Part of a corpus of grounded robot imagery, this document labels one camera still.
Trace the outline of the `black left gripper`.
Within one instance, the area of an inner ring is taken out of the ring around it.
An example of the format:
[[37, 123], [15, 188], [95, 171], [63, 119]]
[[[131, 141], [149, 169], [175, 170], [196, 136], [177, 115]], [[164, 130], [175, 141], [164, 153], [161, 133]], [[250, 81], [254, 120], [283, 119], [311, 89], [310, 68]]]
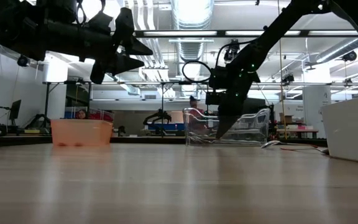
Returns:
[[143, 61], [118, 54], [114, 49], [116, 41], [129, 55], [153, 55], [153, 51], [134, 36], [132, 11], [127, 7], [120, 8], [115, 20], [114, 39], [109, 26], [111, 21], [111, 16], [98, 12], [81, 27], [59, 21], [46, 11], [42, 21], [42, 60], [47, 52], [76, 55], [82, 60], [92, 58], [95, 62], [90, 80], [95, 84], [102, 84], [106, 73], [115, 76], [143, 67]]

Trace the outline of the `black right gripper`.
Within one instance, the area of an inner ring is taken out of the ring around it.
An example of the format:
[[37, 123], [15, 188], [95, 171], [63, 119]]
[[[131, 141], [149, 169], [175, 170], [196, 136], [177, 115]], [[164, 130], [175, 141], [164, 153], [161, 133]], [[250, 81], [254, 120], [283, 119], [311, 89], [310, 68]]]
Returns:
[[260, 83], [255, 63], [211, 69], [208, 86], [212, 92], [208, 93], [208, 104], [218, 105], [216, 139], [222, 138], [240, 118], [253, 83]]

